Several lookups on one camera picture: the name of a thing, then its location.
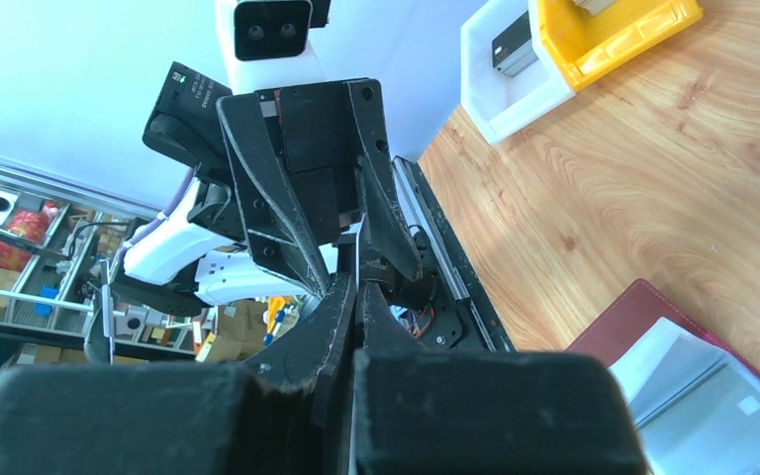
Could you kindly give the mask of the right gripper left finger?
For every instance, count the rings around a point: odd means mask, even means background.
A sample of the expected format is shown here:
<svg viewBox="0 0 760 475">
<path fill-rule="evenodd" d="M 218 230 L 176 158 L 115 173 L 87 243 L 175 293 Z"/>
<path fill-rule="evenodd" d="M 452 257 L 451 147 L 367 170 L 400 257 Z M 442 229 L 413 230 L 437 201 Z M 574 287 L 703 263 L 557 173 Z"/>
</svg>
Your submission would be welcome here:
<svg viewBox="0 0 760 475">
<path fill-rule="evenodd" d="M 246 361 L 0 376 L 0 474 L 345 474 L 356 283 Z"/>
</svg>

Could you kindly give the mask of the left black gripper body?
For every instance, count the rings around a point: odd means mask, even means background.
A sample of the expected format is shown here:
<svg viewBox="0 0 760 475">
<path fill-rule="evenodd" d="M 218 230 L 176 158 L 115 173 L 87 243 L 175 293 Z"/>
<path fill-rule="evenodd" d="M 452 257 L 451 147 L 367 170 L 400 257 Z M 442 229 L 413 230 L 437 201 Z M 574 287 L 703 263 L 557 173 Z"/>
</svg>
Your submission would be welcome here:
<svg viewBox="0 0 760 475">
<path fill-rule="evenodd" d="M 356 223 L 360 158 L 390 157 L 380 81 L 318 82 L 255 95 L 310 227 L 344 230 Z"/>
</svg>

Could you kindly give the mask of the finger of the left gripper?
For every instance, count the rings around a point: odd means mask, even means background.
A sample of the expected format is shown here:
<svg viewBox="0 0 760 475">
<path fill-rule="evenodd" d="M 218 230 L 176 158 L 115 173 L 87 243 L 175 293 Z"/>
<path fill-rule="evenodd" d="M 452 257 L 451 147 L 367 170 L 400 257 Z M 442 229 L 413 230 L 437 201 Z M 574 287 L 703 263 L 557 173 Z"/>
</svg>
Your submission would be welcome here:
<svg viewBox="0 0 760 475">
<path fill-rule="evenodd" d="M 354 79 L 346 88 L 358 138 L 369 246 L 403 277 L 418 280 L 423 276 L 423 263 L 398 200 L 380 82 Z"/>
<path fill-rule="evenodd" d="M 322 298 L 332 280 L 253 94 L 226 96 L 216 110 L 248 251 L 263 272 Z"/>
</svg>

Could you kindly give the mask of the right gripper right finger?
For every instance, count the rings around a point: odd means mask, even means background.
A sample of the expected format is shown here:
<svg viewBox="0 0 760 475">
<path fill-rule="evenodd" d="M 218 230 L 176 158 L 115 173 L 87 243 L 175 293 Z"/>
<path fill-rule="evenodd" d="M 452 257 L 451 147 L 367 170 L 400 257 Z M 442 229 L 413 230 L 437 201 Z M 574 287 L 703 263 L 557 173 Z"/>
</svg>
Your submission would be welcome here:
<svg viewBox="0 0 760 475">
<path fill-rule="evenodd" d="M 355 307 L 352 458 L 360 474 L 643 474 L 623 396 L 596 358 L 429 350 L 379 288 Z"/>
</svg>

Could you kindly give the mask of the red leather card holder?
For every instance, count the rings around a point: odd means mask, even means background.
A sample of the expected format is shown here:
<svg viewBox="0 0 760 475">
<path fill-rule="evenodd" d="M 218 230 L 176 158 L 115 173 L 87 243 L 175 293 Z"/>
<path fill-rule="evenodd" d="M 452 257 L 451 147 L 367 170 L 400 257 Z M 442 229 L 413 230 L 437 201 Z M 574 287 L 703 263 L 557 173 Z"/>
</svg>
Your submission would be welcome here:
<svg viewBox="0 0 760 475">
<path fill-rule="evenodd" d="M 654 474 L 760 474 L 760 371 L 644 279 L 568 346 L 608 366 Z"/>
</svg>

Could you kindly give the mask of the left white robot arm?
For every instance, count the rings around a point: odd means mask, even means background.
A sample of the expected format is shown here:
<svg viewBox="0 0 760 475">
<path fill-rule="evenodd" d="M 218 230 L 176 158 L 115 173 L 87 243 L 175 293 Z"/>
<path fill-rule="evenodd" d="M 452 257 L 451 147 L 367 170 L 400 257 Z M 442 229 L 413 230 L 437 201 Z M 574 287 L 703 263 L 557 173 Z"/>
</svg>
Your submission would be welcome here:
<svg viewBox="0 0 760 475">
<path fill-rule="evenodd" d="M 398 294 L 426 271 L 386 139 L 375 79 L 234 94 L 173 62 L 142 140 L 188 173 L 164 211 L 133 226 L 112 289 L 193 317 L 247 298 L 323 297 L 343 264 Z"/>
</svg>

